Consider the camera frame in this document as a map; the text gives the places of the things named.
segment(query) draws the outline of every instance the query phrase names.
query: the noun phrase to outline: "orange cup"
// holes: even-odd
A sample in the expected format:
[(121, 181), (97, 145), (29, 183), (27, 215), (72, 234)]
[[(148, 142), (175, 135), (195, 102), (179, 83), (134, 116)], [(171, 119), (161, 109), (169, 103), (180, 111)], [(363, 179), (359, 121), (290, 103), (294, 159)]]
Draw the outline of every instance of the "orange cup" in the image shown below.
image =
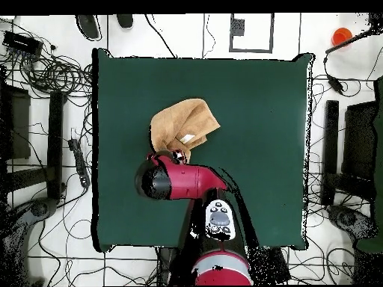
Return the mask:
[(336, 46), (351, 38), (352, 38), (352, 33), (348, 28), (338, 28), (334, 32), (334, 35), (331, 38), (331, 42), (333, 46)]

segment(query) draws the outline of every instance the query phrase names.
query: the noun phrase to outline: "tangled wires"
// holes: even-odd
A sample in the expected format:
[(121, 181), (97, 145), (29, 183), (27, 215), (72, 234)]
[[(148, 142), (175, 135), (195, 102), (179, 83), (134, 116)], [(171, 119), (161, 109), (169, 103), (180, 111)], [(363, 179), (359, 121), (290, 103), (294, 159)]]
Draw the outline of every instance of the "tangled wires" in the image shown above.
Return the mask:
[(83, 71), (80, 65), (69, 61), (68, 57), (33, 58), (23, 55), (19, 61), (19, 68), (25, 82), (35, 90), (49, 93), (53, 90), (65, 92), (68, 96), (84, 92), (84, 87), (91, 86), (90, 74)]

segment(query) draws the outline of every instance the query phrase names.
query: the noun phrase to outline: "brown towel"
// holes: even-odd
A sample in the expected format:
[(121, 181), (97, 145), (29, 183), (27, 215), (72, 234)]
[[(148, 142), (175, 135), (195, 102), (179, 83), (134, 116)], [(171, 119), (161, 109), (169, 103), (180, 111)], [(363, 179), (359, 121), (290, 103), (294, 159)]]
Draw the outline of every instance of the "brown towel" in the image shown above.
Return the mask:
[(151, 123), (151, 141), (156, 152), (180, 149), (190, 162), (190, 149), (206, 141), (206, 135), (219, 128), (202, 99), (187, 99), (156, 114)]

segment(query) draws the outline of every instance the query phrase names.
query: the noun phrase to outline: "table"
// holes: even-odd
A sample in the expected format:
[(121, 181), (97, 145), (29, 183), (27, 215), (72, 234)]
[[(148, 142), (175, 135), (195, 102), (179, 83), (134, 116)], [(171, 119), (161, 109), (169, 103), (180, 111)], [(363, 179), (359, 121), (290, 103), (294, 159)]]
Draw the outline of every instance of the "table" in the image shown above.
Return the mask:
[(134, 175), (150, 151), (151, 117), (187, 98), (204, 99), (221, 125), (192, 150), (191, 164), (224, 168), (236, 180), (261, 245), (304, 248), (310, 54), (296, 61), (236, 61), (97, 53), (99, 155), (93, 159), (93, 184), (103, 250), (112, 244), (177, 246), (188, 202), (140, 197)]

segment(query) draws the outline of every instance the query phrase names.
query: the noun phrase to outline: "white label on towel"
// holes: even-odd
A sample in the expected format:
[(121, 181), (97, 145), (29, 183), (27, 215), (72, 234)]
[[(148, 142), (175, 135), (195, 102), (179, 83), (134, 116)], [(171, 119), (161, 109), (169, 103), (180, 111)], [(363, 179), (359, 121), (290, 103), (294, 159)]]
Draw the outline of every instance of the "white label on towel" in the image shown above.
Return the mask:
[(195, 135), (185, 135), (180, 141), (185, 144), (188, 143)]

